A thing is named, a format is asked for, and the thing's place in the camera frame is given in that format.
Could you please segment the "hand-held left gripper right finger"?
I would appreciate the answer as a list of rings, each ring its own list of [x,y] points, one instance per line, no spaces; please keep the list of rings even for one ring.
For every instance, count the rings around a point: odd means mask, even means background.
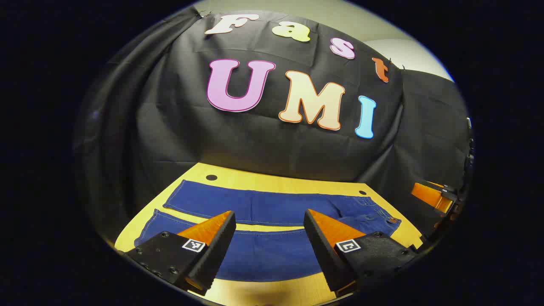
[[[365,234],[315,210],[303,225],[329,289],[341,296],[384,286],[419,256],[384,232]]]

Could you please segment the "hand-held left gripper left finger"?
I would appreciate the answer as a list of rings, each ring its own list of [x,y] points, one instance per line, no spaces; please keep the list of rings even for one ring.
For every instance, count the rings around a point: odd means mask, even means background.
[[[124,258],[181,290],[205,295],[235,229],[235,213],[226,211],[183,231],[160,231]]]

